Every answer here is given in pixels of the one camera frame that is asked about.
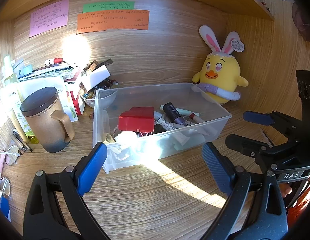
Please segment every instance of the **wooden desk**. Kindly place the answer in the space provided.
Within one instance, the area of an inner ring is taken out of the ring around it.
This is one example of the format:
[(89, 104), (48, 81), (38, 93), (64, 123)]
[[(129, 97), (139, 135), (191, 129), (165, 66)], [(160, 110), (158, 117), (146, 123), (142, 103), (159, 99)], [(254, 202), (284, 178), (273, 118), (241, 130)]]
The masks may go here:
[[(234, 165), (258, 172), (252, 158), (226, 148), (226, 135), (236, 133), (265, 141), (258, 125), (242, 119), (242, 112), (233, 102), (225, 105), (233, 115), (215, 146)], [(18, 158), (13, 166), (5, 166), (3, 175), (11, 181), (11, 218), (17, 230), (23, 231), (23, 214), (28, 192), (38, 170), (46, 173), (62, 171), (76, 165), (92, 149), (93, 121), (86, 106), (83, 116), (74, 122), (75, 138), (63, 151), (47, 153), (41, 145), (32, 153)], [(226, 200), (202, 159), (201, 148), (161, 159), (157, 162), (99, 173), (84, 200), (97, 222), (111, 239), (199, 239), (211, 225)], [(61, 209), (71, 230), (77, 228), (66, 208), (61, 193)], [(247, 214), (245, 206), (235, 230), (240, 229)]]

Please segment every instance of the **brown mug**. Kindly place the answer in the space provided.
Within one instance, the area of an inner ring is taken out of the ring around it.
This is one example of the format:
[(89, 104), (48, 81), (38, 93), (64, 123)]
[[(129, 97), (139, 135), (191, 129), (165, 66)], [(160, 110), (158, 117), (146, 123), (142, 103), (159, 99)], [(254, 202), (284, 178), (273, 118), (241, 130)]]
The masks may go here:
[(51, 153), (63, 150), (74, 138), (71, 120), (64, 113), (55, 87), (46, 87), (29, 95), (21, 112), (43, 148)]

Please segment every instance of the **yellow duck plush toy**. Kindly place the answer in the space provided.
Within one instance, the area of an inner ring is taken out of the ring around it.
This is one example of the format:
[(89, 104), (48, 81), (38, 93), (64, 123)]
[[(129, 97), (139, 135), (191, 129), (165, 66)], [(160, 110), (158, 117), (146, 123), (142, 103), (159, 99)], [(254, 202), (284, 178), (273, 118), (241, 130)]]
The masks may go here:
[(212, 53), (207, 56), (202, 70), (193, 76), (193, 82), (200, 82), (197, 86), (219, 104), (239, 100), (240, 94), (235, 92), (235, 89), (237, 85), (247, 87), (248, 81), (240, 76), (239, 64), (235, 57), (230, 55), (234, 51), (231, 46), (232, 40), (239, 41), (238, 33), (228, 34), (222, 49), (210, 27), (201, 26), (199, 34), (211, 48)]

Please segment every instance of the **hand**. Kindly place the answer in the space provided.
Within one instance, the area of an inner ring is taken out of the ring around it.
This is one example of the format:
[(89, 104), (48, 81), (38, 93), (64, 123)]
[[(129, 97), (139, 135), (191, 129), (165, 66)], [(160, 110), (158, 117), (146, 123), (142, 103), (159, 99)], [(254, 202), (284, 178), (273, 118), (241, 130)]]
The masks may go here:
[(286, 197), (288, 194), (292, 192), (292, 189), (288, 183), (279, 183), (279, 189), (280, 192), (282, 193), (282, 197)]

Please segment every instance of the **dark brown lid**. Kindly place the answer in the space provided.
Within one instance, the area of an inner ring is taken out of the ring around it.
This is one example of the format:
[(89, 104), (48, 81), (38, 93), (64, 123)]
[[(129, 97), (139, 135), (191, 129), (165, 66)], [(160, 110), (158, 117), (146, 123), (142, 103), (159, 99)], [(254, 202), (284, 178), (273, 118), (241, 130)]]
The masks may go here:
[(57, 97), (58, 93), (55, 87), (37, 90), (29, 95), (21, 104), (21, 112), (24, 116), (36, 115), (54, 103)]

